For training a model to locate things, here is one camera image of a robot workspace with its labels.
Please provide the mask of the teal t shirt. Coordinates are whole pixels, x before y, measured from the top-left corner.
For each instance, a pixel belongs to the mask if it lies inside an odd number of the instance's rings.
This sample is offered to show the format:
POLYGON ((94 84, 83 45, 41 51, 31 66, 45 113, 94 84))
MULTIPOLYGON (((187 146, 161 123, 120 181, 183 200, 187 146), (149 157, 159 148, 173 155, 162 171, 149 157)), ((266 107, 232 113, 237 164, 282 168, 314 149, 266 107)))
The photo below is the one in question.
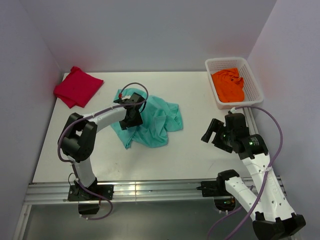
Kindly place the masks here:
POLYGON ((127 130, 122 130, 119 122, 110 125, 126 149, 129 149, 133 142, 148 148, 165 146, 169 141, 168 132, 183 129, 179 105, 154 95, 148 96, 141 118, 141 125, 127 130))

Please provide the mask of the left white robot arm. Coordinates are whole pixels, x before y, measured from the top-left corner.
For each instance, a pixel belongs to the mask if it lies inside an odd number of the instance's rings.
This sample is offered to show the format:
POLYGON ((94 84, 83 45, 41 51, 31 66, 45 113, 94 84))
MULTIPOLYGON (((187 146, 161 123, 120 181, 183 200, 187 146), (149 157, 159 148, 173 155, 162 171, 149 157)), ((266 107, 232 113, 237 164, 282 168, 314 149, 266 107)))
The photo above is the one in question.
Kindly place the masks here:
POLYGON ((71 164, 79 188, 92 192, 98 184, 90 160, 97 133, 114 123, 118 123, 121 130, 141 125, 141 111, 146 102, 147 99, 136 92, 129 97, 120 94, 104 110, 87 115, 75 112, 69 116, 58 139, 57 153, 62 162, 71 164))

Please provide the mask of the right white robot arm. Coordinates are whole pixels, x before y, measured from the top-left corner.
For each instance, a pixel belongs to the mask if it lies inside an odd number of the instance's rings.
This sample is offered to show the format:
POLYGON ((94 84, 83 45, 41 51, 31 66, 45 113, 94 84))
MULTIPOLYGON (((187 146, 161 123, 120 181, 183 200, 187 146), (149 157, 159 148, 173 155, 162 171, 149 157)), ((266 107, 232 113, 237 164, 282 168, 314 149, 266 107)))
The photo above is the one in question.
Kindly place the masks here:
POLYGON ((236 153, 247 168, 258 194, 244 183, 234 169, 218 173, 216 180, 202 181, 198 190, 203 197, 233 197, 252 220, 259 240, 282 240, 295 235, 306 225, 287 201, 271 166, 265 141, 259 134, 250 134, 242 113, 229 113, 225 121, 212 119, 202 136, 227 153, 236 153))

